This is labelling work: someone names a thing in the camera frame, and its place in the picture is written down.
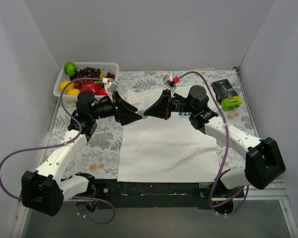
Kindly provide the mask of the white t-shirt with flower print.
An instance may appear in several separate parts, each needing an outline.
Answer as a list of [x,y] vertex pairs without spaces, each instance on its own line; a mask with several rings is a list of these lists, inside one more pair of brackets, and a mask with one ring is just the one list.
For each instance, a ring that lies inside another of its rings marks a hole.
[[118,181],[211,182],[219,171],[215,138],[196,130],[189,113],[147,117],[123,128]]

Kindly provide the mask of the small round brooch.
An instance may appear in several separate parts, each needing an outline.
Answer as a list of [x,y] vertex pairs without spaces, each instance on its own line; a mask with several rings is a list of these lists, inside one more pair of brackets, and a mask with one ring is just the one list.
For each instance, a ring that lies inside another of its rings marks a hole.
[[137,114],[140,115],[142,117],[142,119],[146,119],[147,118],[147,116],[145,115],[145,110],[139,110],[137,112]]

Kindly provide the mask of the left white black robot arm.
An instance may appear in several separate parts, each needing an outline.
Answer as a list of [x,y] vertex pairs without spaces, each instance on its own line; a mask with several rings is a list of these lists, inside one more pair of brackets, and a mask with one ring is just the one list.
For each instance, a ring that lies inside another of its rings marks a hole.
[[65,200],[76,195],[91,198],[95,195],[94,176],[77,173],[62,180],[63,174],[79,150],[91,139],[97,128],[97,120],[114,117],[116,122],[127,125],[142,116],[137,108],[114,92],[100,101],[90,91],[79,93],[76,110],[66,131],[61,147],[55,149],[48,159],[35,171],[26,171],[21,179],[22,204],[27,208],[49,216],[56,215]]

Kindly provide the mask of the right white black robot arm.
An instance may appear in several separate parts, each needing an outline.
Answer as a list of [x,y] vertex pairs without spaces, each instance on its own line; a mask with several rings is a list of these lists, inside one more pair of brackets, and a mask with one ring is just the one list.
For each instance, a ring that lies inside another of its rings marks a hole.
[[215,192],[220,197],[226,197],[233,189],[248,185],[263,190],[286,171],[274,139],[260,139],[227,125],[222,117],[209,108],[208,102],[208,94],[200,85],[192,86],[185,98],[173,97],[171,91],[166,89],[144,114],[167,120],[172,112],[190,113],[189,121],[196,130],[225,143],[243,157],[245,165],[242,168],[220,174],[215,184]]

